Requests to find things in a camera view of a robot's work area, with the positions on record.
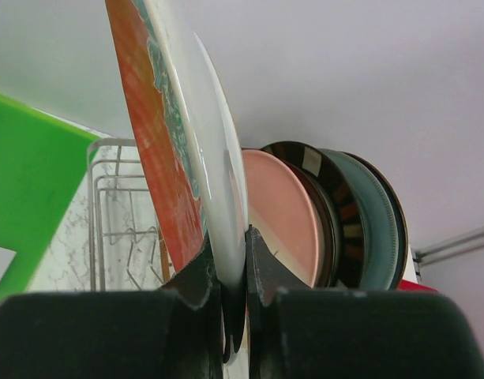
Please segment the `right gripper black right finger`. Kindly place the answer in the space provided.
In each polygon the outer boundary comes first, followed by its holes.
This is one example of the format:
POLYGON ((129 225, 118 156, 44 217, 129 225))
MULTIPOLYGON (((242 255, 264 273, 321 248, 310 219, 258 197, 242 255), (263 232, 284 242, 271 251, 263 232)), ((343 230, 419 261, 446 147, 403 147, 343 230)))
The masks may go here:
POLYGON ((246 232, 252 378, 484 378, 466 317, 432 291, 307 287, 246 232))

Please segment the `green plastic folder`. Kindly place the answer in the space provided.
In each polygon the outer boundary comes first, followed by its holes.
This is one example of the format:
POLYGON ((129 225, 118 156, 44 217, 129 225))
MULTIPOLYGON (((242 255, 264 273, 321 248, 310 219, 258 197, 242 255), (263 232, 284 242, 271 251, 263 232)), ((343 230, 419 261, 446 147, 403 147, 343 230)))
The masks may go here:
POLYGON ((0 300, 26 289, 87 170, 97 136, 0 94, 0 300))

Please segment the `red blue flower plate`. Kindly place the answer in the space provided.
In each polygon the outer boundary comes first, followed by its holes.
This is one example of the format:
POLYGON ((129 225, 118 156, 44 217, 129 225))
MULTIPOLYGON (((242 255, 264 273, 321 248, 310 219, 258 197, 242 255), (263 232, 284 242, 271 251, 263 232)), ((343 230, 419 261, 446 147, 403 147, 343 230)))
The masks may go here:
POLYGON ((224 361, 241 345, 249 227, 246 177, 208 52, 176 1, 108 1, 129 119, 177 271, 209 241, 223 286, 224 361))

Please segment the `dark red rimmed beige plate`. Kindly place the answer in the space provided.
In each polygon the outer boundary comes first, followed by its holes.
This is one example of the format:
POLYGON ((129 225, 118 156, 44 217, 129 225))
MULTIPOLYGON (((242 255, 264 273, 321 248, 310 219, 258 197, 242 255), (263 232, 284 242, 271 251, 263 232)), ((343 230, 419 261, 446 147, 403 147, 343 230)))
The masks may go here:
POLYGON ((318 181, 300 167, 285 163, 304 186, 317 213, 319 231, 323 235, 321 263, 317 270, 317 287, 334 287, 340 261, 340 237, 336 233, 332 203, 318 181))

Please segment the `red plastic folder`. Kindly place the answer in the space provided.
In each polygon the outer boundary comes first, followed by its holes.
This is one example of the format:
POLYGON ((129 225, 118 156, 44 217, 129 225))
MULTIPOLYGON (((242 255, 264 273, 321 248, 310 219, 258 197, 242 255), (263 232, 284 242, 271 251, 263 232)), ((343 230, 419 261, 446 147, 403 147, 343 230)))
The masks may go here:
POLYGON ((434 294, 437 295, 438 291, 432 287, 427 287, 420 283, 415 283, 409 280, 401 280, 400 284, 397 287, 398 291, 409 291, 409 292, 416 292, 416 293, 426 293, 426 294, 434 294))

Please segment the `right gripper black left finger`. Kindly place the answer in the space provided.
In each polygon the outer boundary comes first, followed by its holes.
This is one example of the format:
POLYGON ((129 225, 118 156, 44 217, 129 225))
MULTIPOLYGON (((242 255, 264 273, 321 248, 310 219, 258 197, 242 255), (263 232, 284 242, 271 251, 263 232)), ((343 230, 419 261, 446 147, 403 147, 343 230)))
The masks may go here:
POLYGON ((153 291, 31 292, 0 302, 0 378, 219 378, 212 249, 153 291))

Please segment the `pink beige leaf plate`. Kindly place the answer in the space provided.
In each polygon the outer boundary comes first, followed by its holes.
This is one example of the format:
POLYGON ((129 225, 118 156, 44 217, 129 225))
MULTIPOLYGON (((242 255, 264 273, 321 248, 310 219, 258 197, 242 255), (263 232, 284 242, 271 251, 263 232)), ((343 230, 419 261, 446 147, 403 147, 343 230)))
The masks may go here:
POLYGON ((305 186, 287 164, 267 152, 245 149, 242 158, 250 222, 274 257, 314 287, 324 260, 325 237, 305 186))

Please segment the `aluminium frame post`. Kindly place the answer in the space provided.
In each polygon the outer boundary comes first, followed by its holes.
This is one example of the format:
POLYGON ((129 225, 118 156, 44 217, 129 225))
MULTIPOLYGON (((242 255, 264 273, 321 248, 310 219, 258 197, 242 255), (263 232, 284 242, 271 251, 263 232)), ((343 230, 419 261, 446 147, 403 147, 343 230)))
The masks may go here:
POLYGON ((412 250, 417 281, 422 282, 422 269, 484 249, 484 227, 436 242, 431 246, 412 250))

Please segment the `teal green plate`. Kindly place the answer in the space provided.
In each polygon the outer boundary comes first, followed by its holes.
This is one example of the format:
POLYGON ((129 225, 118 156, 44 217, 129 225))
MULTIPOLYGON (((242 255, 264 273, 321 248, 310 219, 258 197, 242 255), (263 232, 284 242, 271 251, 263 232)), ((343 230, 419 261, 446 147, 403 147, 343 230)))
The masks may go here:
POLYGON ((363 164, 345 152, 321 150, 339 167, 360 206, 366 235, 365 266, 360 287, 363 290, 389 290, 399 252, 395 213, 377 178, 363 164))

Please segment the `black gold rimmed plate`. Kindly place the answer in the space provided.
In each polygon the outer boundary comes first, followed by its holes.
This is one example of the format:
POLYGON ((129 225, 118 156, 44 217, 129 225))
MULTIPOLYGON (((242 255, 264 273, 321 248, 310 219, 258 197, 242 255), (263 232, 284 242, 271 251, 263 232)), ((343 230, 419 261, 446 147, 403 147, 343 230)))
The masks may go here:
POLYGON ((348 288, 359 288, 365 265, 365 229, 360 207, 342 171, 323 152, 302 142, 279 141, 262 150, 296 166, 328 195, 333 215, 340 224, 340 262, 336 278, 348 288))

